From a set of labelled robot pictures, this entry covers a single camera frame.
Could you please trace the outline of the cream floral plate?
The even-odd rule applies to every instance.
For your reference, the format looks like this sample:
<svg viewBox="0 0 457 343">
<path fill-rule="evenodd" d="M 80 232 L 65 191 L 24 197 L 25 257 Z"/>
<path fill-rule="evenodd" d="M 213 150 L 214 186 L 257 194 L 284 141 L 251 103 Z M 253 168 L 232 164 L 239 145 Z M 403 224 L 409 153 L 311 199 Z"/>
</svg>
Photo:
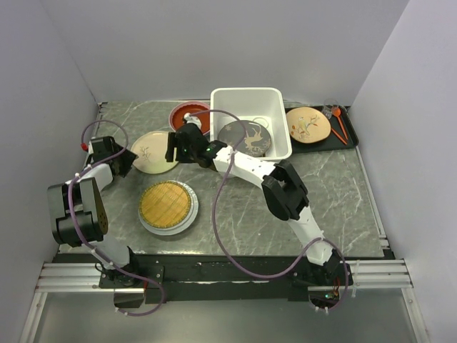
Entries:
<svg viewBox="0 0 457 343">
<path fill-rule="evenodd" d="M 135 168 L 146 174 L 162 174 L 172 170 L 178 162 L 167 162 L 165 158 L 168 137 L 166 131 L 150 131 L 139 137 L 131 147 L 131 151 L 138 156 L 133 162 Z"/>
</svg>

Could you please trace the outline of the grey deer pattern plate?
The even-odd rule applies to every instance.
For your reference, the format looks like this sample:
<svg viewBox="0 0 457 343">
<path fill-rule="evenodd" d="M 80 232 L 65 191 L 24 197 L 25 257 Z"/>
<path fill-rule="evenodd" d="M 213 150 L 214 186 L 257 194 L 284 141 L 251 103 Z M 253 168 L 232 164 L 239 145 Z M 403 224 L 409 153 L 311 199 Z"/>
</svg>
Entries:
<svg viewBox="0 0 457 343">
<path fill-rule="evenodd" d="M 239 139 L 243 139 L 237 150 L 253 157 L 264 156 L 271 148 L 271 135 L 267 128 L 249 120 L 233 121 L 225 125 L 217 139 L 232 147 L 235 147 Z"/>
</svg>

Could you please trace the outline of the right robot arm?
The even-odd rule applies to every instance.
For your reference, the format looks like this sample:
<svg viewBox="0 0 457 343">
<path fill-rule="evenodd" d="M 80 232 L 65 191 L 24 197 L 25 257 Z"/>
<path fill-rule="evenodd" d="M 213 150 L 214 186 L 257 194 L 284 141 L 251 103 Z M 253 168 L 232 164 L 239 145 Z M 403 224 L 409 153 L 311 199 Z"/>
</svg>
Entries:
<svg viewBox="0 0 457 343">
<path fill-rule="evenodd" d="M 345 285 L 349 282 L 349 270 L 341 250 L 326 239 L 313 217 L 308 190 L 287 160 L 269 162 L 243 154 L 235 147 L 221 141 L 209 141 L 196 124 L 187 123 L 168 134 L 165 158 L 168 162 L 196 163 L 202 168 L 223 174 L 214 202 L 211 205 L 211 223 L 222 252 L 244 274 L 257 279 L 276 279 L 292 272 L 306 257 L 314 264 L 312 275 L 319 284 L 329 284 L 337 277 L 338 268 L 343 269 Z M 268 210 L 281 221 L 288 223 L 303 245 L 302 252 L 282 272 L 262 275 L 242 267 L 222 243 L 216 223 L 216 207 L 226 180 L 238 177 L 262 190 Z"/>
</svg>

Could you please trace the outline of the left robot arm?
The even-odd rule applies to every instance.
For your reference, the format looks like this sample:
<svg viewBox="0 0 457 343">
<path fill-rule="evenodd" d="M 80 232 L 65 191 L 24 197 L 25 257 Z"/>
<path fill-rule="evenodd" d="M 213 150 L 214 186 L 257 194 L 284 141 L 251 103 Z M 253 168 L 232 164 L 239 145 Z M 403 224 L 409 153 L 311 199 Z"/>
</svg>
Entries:
<svg viewBox="0 0 457 343">
<path fill-rule="evenodd" d="M 114 177 L 125 177 L 137 155 L 112 136 L 94 137 L 83 149 L 89 156 L 82 178 L 72 187 L 72 202 L 68 198 L 70 181 L 47 189 L 53 238 L 60 245 L 86 247 L 99 260 L 105 277 L 133 287 L 141 281 L 142 270 L 131 248 L 108 233 L 100 192 Z"/>
</svg>

